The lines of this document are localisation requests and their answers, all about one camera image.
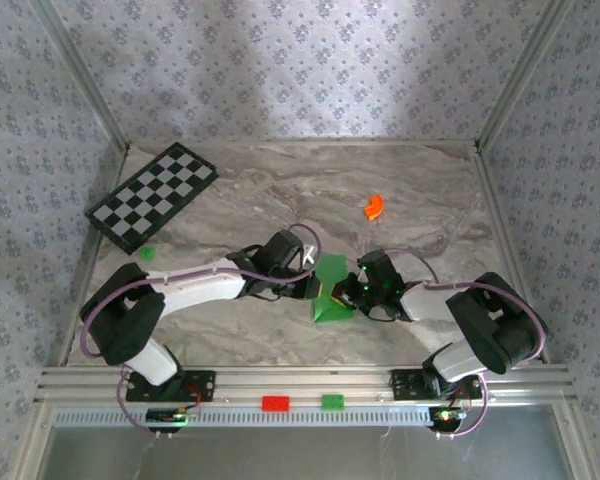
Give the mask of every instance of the black and white checkerboard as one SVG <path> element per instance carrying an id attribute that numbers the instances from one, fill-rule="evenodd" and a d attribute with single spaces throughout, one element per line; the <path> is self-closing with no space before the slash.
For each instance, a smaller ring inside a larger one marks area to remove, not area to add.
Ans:
<path id="1" fill-rule="evenodd" d="M 131 254 L 216 178 L 213 165 L 174 143 L 85 215 Z"/>

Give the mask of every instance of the metal rail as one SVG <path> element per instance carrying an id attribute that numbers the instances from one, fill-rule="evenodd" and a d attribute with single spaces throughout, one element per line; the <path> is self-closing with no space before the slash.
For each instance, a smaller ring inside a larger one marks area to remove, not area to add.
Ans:
<path id="1" fill-rule="evenodd" d="M 390 371 L 408 366 L 320 367 L 188 367 L 217 372 L 213 405 L 255 407 L 265 395 L 285 395 L 296 407 L 320 406 L 324 394 L 345 396 L 348 406 L 379 405 L 440 406 L 439 400 L 393 400 Z M 552 405 L 575 401 L 571 376 L 565 365 L 528 364 L 506 375 L 487 372 L 489 400 L 493 406 Z M 111 367 L 47 368 L 34 401 L 53 406 L 116 405 L 120 370 Z M 134 403 L 133 406 L 150 404 Z"/>

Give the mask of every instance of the glass panel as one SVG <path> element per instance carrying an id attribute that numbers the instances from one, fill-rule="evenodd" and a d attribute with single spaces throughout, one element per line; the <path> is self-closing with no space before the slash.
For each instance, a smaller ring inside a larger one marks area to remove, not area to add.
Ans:
<path id="1" fill-rule="evenodd" d="M 564 480 L 550 408 L 492 408 L 473 434 L 418 427 L 188 428 L 155 441 L 132 428 L 56 428 L 39 480 Z"/>

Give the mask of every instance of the patterned wall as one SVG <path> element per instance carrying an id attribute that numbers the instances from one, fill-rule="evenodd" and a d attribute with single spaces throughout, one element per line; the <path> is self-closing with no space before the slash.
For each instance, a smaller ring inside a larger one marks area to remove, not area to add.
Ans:
<path id="1" fill-rule="evenodd" d="M 56 0 L 132 143 L 475 138 L 545 1 Z"/>
<path id="2" fill-rule="evenodd" d="M 600 451 L 600 0 L 578 0 L 488 154 Z"/>
<path id="3" fill-rule="evenodd" d="M 0 4 L 0 478 L 73 316 L 107 144 L 29 4 Z"/>

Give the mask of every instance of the orange curved piece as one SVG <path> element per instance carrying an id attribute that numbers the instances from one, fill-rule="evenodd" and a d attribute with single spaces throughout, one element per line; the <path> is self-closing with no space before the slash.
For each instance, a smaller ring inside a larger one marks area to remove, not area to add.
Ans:
<path id="1" fill-rule="evenodd" d="M 384 198 L 382 195 L 375 195 L 370 199 L 371 205 L 365 207 L 364 213 L 369 220 L 375 220 L 384 210 Z"/>

